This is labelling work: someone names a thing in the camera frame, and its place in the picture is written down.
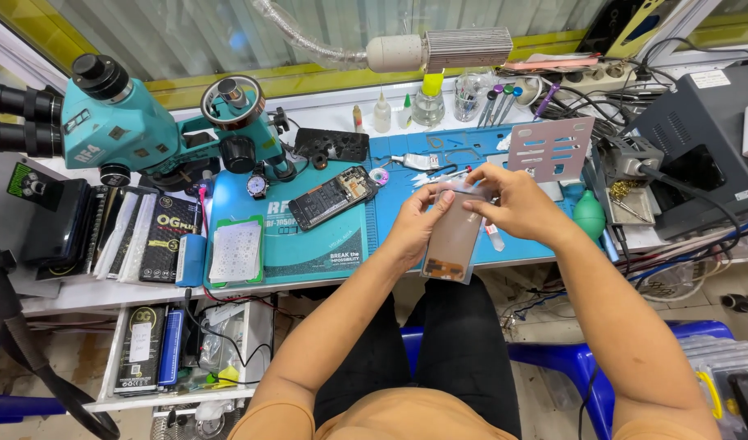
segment white squeeze bottle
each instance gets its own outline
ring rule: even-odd
[[[374,105],[374,129],[379,133],[390,131],[390,104],[382,92],[379,93],[379,101]]]
[[[409,101],[409,94],[404,100],[404,109],[398,112],[398,126],[407,128],[412,123],[412,107]]]

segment black pants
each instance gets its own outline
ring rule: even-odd
[[[489,424],[520,438],[518,399],[507,344],[485,285],[429,279],[406,326],[423,326],[415,376],[410,377],[393,294],[315,401],[317,427],[372,392],[418,384],[455,395]]]

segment green air blower bulb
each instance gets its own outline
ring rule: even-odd
[[[596,240],[600,235],[603,235],[605,212],[603,211],[603,205],[597,202],[592,191],[586,189],[583,192],[583,196],[575,205],[572,219],[592,240]]]

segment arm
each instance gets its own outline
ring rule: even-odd
[[[336,292],[285,339],[250,408],[289,399],[313,409],[315,395],[352,349],[393,285],[425,253],[431,228],[447,211],[454,194],[426,212],[436,189],[427,185],[403,205],[387,239]]]
[[[678,341],[594,242],[525,172],[485,164],[467,177],[480,180],[500,196],[499,206],[465,208],[555,252],[586,342],[616,393],[614,431],[630,420],[661,418],[720,438]]]

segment blue silicone repair mat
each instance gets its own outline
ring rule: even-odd
[[[291,182],[273,183],[264,200],[255,200],[246,191],[249,175],[236,175],[227,171],[219,173],[213,190],[207,255],[213,254],[213,232],[220,220],[226,218],[237,221],[259,214],[263,215],[265,225],[261,243],[265,275],[262,284],[351,275],[369,256],[369,243],[376,249],[373,207],[352,207],[303,232],[298,228],[287,203],[356,165],[360,164],[329,161],[328,167],[322,171],[309,165]],[[300,171],[304,163],[296,166]],[[208,271],[206,264],[205,284],[210,288]],[[245,284],[228,284],[227,287],[241,285]]]
[[[496,145],[511,131],[513,125],[502,125],[498,128],[481,128],[450,130],[443,132],[415,133],[411,135],[397,135],[374,138],[370,141],[370,168],[382,167],[388,163],[389,157],[400,156],[404,153],[436,154],[440,165],[457,164],[461,169],[466,165],[478,167],[485,163],[486,156],[507,153],[496,149]],[[412,187],[411,179],[419,172],[391,163],[384,168],[389,173],[389,181],[379,189],[373,205],[368,207],[376,216],[376,245],[380,246],[390,231],[390,226],[398,214],[400,205],[416,188]],[[581,198],[583,185],[562,188],[564,201],[556,202],[569,216],[575,208],[575,203]],[[474,256],[474,263],[491,263],[526,258],[551,257],[553,252],[547,247],[532,240],[521,240],[499,232],[505,241],[505,249],[497,252],[488,239],[486,232],[480,228],[478,244]],[[370,243],[369,253],[376,248]]]

